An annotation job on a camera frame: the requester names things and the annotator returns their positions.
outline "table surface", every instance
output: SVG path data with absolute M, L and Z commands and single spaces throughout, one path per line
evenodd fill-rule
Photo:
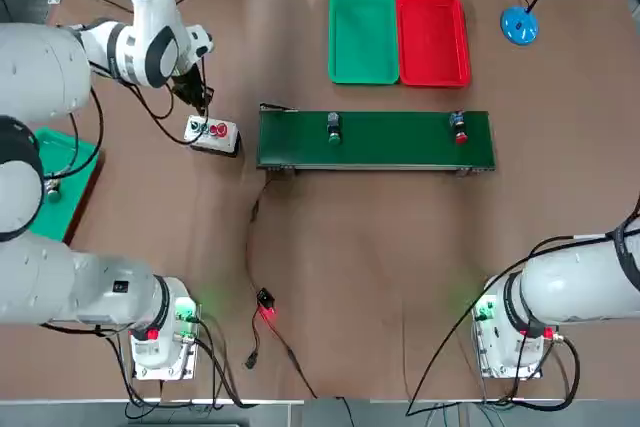
M 640 171 L 640 44 L 625 0 L 541 0 L 541 29 L 527 48 L 507 42 L 501 11 L 517 0 L 462 0 L 472 83 L 462 90 L 334 85 L 327 75 L 328 0 L 188 0 L 216 50 L 206 57 L 216 89 L 212 116 L 236 122 L 237 159 L 172 144 L 133 96 L 95 78 L 105 109 L 105 163 L 72 247 L 141 259 L 177 276 L 219 322 L 245 399 L 309 394 L 260 322 L 245 270 L 276 297 L 277 326 L 321 396 L 406 398 L 437 345 L 487 276 L 540 239 L 617 225 L 633 206 Z M 99 0 L 63 0 L 52 24 L 128 20 Z M 144 89 L 156 112 L 164 89 Z M 309 110 L 487 110 L 497 170 L 467 178 L 425 172 L 305 172 L 274 180 L 248 236 L 264 185 L 255 168 L 258 110 L 270 102 Z M 166 122 L 176 135 L 190 108 Z M 78 117 L 93 140 L 92 107 Z M 70 132 L 66 120 L 52 127 Z M 635 324 L 570 327 L 582 359 L 579 397 L 637 398 Z M 123 399 L 104 341 L 35 326 L 0 328 L 0 398 Z M 419 397 L 477 399 L 469 324 L 445 348 Z M 557 367 L 528 382 L 530 398 L 563 396 Z M 506 386 L 488 384 L 489 394 Z M 143 392 L 157 395 L 155 383 Z M 211 398 L 210 365 L 168 384 L 166 398 Z

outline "robotic arm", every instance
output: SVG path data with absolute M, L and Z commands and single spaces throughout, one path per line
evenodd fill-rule
M 210 100 L 197 61 L 212 51 L 211 36 L 199 25 L 185 27 L 174 0 L 132 2 L 132 26 L 111 20 L 79 28 L 0 24 L 0 323 L 125 325 L 137 372 L 190 378 L 195 355 L 179 337 L 195 329 L 187 320 L 196 305 L 181 281 L 28 232 L 45 178 L 26 123 L 86 105 L 92 69 L 155 88 L 171 78 L 174 92 L 197 109 Z
M 473 310 L 483 377 L 529 378 L 542 360 L 543 339 L 553 336 L 550 327 L 640 317 L 640 235 L 625 237 L 626 227 L 613 240 L 594 236 L 605 241 L 532 258 L 487 291 Z

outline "lamp base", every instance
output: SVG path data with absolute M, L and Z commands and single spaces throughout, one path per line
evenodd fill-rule
M 538 19 L 524 7 L 509 7 L 500 17 L 504 36 L 516 45 L 529 45 L 538 37 Z

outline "red button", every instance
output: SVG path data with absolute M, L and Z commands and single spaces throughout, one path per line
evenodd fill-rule
M 224 137 L 225 135 L 227 135 L 227 124 L 221 122 L 218 124 L 218 136 Z

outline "floor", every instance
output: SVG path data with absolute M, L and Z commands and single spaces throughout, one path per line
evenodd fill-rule
M 640 33 L 639 0 L 629 0 L 630 10 L 636 10 L 638 33 Z M 49 11 L 47 0 L 0 0 L 0 22 L 44 23 Z M 404 418 L 406 404 L 371 403 L 349 401 L 355 427 L 426 426 L 425 415 Z M 640 417 L 640 402 L 581 401 L 569 409 L 554 414 L 513 409 L 501 413 L 501 419 L 488 412 L 489 418 L 474 406 L 464 406 L 447 411 L 446 419 L 441 412 L 434 415 L 429 427 L 499 426 L 538 427 L 542 423 L 549 427 L 580 426 L 607 427 L 637 425 Z M 18 404 L 0 405 L 0 427 L 111 427 L 127 424 L 124 404 L 121 403 L 73 403 L 73 404 Z M 344 403 L 328 399 L 307 402 L 304 405 L 269 405 L 248 411 L 225 407 L 220 412 L 206 412 L 202 408 L 180 411 L 155 411 L 144 419 L 144 423 L 188 423 L 233 424 L 242 427 L 350 427 Z
M 406 403 L 349 401 L 355 427 L 424 427 L 426 414 L 405 418 Z M 637 425 L 640 402 L 580 401 L 557 413 L 531 412 L 521 408 L 500 414 L 475 406 L 433 415 L 429 427 L 626 427 Z M 115 427 L 126 425 L 124 404 L 26 404 L 0 405 L 0 427 Z M 304 405 L 260 406 L 248 411 L 225 407 L 209 414 L 201 408 L 154 412 L 143 421 L 130 423 L 172 425 L 237 425 L 240 427 L 351 427 L 344 404 L 333 399 Z

